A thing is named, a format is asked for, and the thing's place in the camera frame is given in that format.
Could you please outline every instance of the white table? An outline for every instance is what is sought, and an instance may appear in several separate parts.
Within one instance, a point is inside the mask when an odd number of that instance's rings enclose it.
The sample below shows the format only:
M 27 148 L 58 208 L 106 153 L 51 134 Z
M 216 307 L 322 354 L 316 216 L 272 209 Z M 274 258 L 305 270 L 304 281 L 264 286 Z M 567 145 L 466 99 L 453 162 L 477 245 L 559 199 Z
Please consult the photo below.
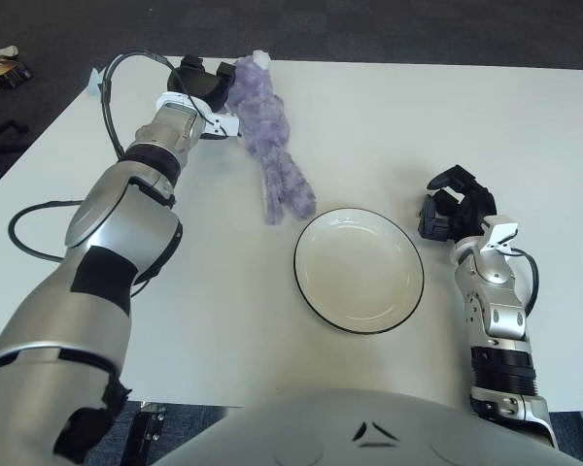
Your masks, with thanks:
M 132 399 L 244 406 L 364 387 L 465 407 L 469 351 L 450 247 L 416 233 L 426 183 L 460 163 L 520 222 L 515 245 L 538 260 L 528 322 L 540 392 L 552 411 L 583 410 L 583 72 L 277 61 L 272 75 L 318 212 L 363 207 L 399 224 L 424 261 L 420 307 L 377 336 L 322 322 L 293 279 L 304 223 L 265 226 L 257 164 L 234 140 L 201 142 L 176 190 L 184 239 L 133 303 L 122 376 Z M 118 69 L 112 107 L 125 145 L 153 117 L 166 76 L 144 59 Z M 0 330 L 54 267 L 10 244 L 9 218 L 83 198 L 113 162 L 98 99 L 83 93 L 0 182 Z M 62 254 L 72 213 L 30 216 L 18 232 Z M 513 263 L 527 299 L 527 263 Z

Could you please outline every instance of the gray carpet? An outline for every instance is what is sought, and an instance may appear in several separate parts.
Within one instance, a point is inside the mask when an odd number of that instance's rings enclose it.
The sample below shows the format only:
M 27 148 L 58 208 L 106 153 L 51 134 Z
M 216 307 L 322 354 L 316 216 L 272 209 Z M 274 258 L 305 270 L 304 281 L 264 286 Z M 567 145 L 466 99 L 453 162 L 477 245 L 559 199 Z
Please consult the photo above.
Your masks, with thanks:
M 2 144 L 34 141 L 92 67 L 133 46 L 167 55 L 260 48 L 275 59 L 583 69 L 583 0 L 0 0 L 0 48 L 10 44 L 35 77 L 0 93 L 0 122 L 30 126 L 28 135 L 6 135 Z M 0 155 L 0 177 L 17 157 Z M 135 413 L 129 406 L 87 464 L 117 464 Z M 219 414 L 174 408 L 169 419 L 176 423 L 169 420 L 152 457 L 171 447 L 163 439 L 181 443 Z M 561 414 L 553 422 L 562 449 L 583 460 L 580 417 Z

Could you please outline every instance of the plate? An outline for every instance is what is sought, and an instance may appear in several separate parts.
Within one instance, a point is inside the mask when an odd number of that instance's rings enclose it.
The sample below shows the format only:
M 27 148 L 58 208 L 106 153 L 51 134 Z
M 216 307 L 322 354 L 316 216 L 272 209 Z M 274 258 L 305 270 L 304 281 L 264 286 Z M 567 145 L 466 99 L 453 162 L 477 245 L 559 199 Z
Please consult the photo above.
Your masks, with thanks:
M 295 247 L 295 278 L 309 306 L 348 332 L 397 327 L 415 311 L 424 268 L 410 238 L 390 220 L 362 209 L 316 217 Z

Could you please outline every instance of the purple plush toy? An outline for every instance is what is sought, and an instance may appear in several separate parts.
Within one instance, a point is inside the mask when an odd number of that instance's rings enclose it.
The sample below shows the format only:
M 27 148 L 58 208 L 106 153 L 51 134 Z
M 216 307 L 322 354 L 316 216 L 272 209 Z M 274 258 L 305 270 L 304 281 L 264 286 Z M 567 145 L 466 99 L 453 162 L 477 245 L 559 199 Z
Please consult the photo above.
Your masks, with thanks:
M 247 151 L 261 165 L 265 221 L 273 225 L 283 219 L 284 204 L 294 217 L 304 220 L 315 213 L 316 201 L 313 189 L 285 150 L 290 126 L 283 100 L 274 95 L 269 63 L 269 55 L 261 50 L 240 58 L 226 104 L 240 119 Z

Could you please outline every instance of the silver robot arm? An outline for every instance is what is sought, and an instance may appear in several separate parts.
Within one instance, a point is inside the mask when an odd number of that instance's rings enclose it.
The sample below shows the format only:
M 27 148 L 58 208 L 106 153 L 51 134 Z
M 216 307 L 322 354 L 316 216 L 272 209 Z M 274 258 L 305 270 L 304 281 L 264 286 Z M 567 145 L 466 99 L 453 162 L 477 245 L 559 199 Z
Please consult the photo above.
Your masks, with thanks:
M 81 463 L 127 398 L 118 377 L 130 289 L 179 245 L 173 189 L 215 120 L 201 117 L 204 102 L 172 97 L 92 188 L 69 225 L 64 260 L 0 335 L 0 465 Z M 237 134 L 237 120 L 220 117 Z
M 537 396 L 527 310 L 514 291 L 508 264 L 518 224 L 486 216 L 483 236 L 454 246 L 463 294 L 474 382 L 470 403 L 481 417 L 557 447 L 546 400 Z

